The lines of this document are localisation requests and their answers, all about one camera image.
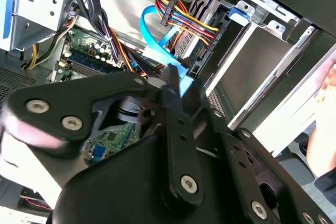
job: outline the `cable tie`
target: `cable tie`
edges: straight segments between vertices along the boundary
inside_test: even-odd
[[[111,41],[111,40],[113,40],[113,37],[107,37],[107,36],[105,36],[105,39],[106,39],[107,41]]]

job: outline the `blue drive tab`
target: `blue drive tab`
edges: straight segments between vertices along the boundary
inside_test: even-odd
[[[0,39],[6,39],[11,32],[14,0],[0,0]]]

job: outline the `ventilation grille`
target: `ventilation grille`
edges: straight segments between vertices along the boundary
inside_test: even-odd
[[[209,78],[209,80],[205,83],[204,88],[207,89],[210,85],[210,83],[213,80],[213,75]],[[218,95],[216,93],[216,91],[213,89],[210,93],[210,95],[208,96],[208,100],[210,105],[215,108],[217,111],[219,111],[223,116],[225,116],[221,102],[218,99]]]
[[[34,83],[34,79],[0,68],[0,109],[10,92],[21,87],[31,86]]]
[[[208,96],[208,100],[212,107],[214,107],[216,110],[218,110],[222,115],[224,115],[224,111],[222,109],[221,103],[219,102],[218,96],[216,94],[216,91],[213,90],[210,95]]]
[[[175,47],[175,56],[177,58],[182,58],[186,49],[188,48],[189,42],[193,36],[189,33],[184,33],[181,37],[181,42]]]

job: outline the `yellow wire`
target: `yellow wire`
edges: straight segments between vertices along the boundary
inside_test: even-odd
[[[186,31],[186,32],[188,32],[188,33],[190,33],[190,34],[192,34],[192,35],[198,37],[199,39],[201,39],[207,46],[209,45],[209,42],[208,42],[208,41],[206,41],[203,37],[201,37],[200,35],[194,33],[193,31],[190,31],[190,30],[188,30],[187,28],[185,28],[185,27],[183,27],[183,26],[180,26],[179,24],[176,24],[176,23],[173,23],[173,22],[167,22],[167,23],[170,24],[170,25],[173,25],[173,26],[178,26],[178,27],[181,28],[182,30],[184,30],[184,31]]]
[[[71,20],[70,24],[67,26],[68,29],[66,29],[66,30],[65,30],[65,31],[58,37],[58,39],[56,40],[56,43],[55,43],[55,47],[58,45],[58,43],[60,42],[60,40],[62,39],[62,37],[63,37],[65,34],[67,34],[68,31],[69,31],[70,29],[73,28],[73,26],[75,25],[75,23],[76,23],[76,21],[77,21],[77,18],[78,18],[78,16],[74,17],[74,18]],[[36,44],[33,45],[33,56],[34,56],[34,57],[33,57],[32,61],[31,61],[31,64],[30,64],[30,66],[27,68],[27,70],[32,70],[32,69],[34,69],[34,68],[36,67],[36,61],[37,61],[37,45],[36,45]]]
[[[187,16],[189,19],[195,21],[196,23],[198,23],[198,24],[200,24],[200,25],[202,25],[202,26],[204,26],[204,27],[206,27],[206,28],[208,28],[208,29],[210,29],[212,31],[218,31],[218,28],[212,27],[212,26],[208,26],[207,24],[199,21],[198,19],[194,18],[193,16],[190,16],[188,13],[182,11],[178,6],[175,6],[175,9],[178,10],[179,12],[183,13],[185,16]]]
[[[120,43],[120,41],[119,41],[117,35],[116,35],[115,32],[112,30],[112,28],[110,28],[110,30],[111,30],[111,33],[112,33],[112,34],[114,35],[114,37],[116,38],[116,42],[117,42],[117,44],[118,44],[118,48],[119,48],[119,50],[120,50],[120,53],[123,55],[123,59],[124,59],[124,61],[125,61],[125,64],[128,65],[128,67],[129,67],[129,69],[131,70],[131,72],[134,72],[134,70],[133,70],[133,68],[132,68],[132,65],[131,65],[131,63],[129,62],[128,57],[127,57],[127,55],[126,55],[124,49],[122,48],[121,43]]]
[[[36,59],[37,59],[37,45],[36,44],[33,44],[33,54],[32,54],[32,57],[31,57],[32,61],[30,62],[30,65],[27,69],[31,68],[35,62],[36,62]]]

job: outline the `multicolored wire bundle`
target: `multicolored wire bundle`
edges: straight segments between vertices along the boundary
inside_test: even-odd
[[[155,8],[161,19],[163,18],[170,1],[171,0],[155,0]],[[211,27],[190,16],[181,0],[177,1],[177,4],[174,6],[174,11],[167,23],[173,26],[178,26],[181,30],[198,37],[206,45],[211,43],[218,31],[218,28]]]

